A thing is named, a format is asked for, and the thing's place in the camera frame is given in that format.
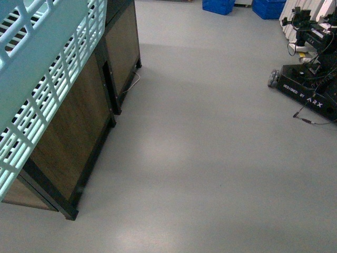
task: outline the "black metal frame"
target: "black metal frame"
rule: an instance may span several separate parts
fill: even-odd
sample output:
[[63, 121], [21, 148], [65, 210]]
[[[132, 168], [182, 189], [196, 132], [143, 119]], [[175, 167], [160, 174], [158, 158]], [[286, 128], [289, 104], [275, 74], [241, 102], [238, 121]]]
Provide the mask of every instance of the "black metal frame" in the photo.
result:
[[71, 205], [73, 207], [77, 207], [80, 198], [82, 196], [83, 193], [83, 189], [86, 186], [88, 179], [94, 169], [95, 163], [98, 159], [98, 156], [100, 155], [100, 152], [103, 148], [103, 144], [110, 132], [111, 127], [114, 127], [115, 124], [112, 121], [112, 119], [110, 117], [107, 118], [103, 130], [100, 134], [100, 136], [98, 137], [98, 140], [84, 166], [84, 170], [82, 171], [80, 178], [77, 181], [76, 187], [73, 190], [70, 198], [69, 198], [69, 202], [71, 203]]
[[30, 158], [26, 161], [20, 176], [46, 199], [67, 220], [75, 220], [78, 211], [67, 201], [60, 191], [52, 184], [46, 175]]

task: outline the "epoxy floor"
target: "epoxy floor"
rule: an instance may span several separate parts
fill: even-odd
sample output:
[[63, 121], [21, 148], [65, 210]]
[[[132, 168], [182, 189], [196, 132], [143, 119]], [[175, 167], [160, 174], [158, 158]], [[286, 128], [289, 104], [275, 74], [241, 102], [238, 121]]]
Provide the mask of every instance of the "epoxy floor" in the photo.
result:
[[2, 204], [0, 252], [336, 252], [336, 125], [267, 87], [278, 21], [201, 5], [136, 2], [142, 78], [77, 220]]

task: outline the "cable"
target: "cable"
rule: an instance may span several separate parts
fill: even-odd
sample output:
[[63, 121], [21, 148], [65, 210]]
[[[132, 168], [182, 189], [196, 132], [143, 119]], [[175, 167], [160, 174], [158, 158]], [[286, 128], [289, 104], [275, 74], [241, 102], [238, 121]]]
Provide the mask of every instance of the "cable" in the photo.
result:
[[138, 75], [136, 72], [134, 72], [137, 76], [138, 76], [138, 79], [130, 86], [130, 88], [128, 88], [126, 91], [123, 91], [122, 93], [126, 93], [128, 92], [129, 90], [132, 89], [133, 86], [135, 86], [137, 84], [137, 82], [139, 82], [139, 80], [141, 79], [141, 76]]
[[[289, 45], [290, 45], [290, 44], [294, 44], [294, 45], [295, 45], [294, 54], [291, 54], [290, 51], [289, 51]], [[294, 56], [294, 55], [296, 54], [296, 43], [288, 42], [286, 48], [288, 49], [288, 54], [289, 54], [290, 56]]]

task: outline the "blue plastic crate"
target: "blue plastic crate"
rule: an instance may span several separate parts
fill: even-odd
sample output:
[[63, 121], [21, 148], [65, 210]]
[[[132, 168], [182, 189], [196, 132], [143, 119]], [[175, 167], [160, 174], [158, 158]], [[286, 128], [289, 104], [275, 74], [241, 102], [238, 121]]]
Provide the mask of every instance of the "blue plastic crate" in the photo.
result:
[[254, 0], [253, 12], [264, 20], [273, 20], [281, 16], [286, 0]]
[[235, 0], [202, 0], [202, 9], [221, 15], [232, 12]]

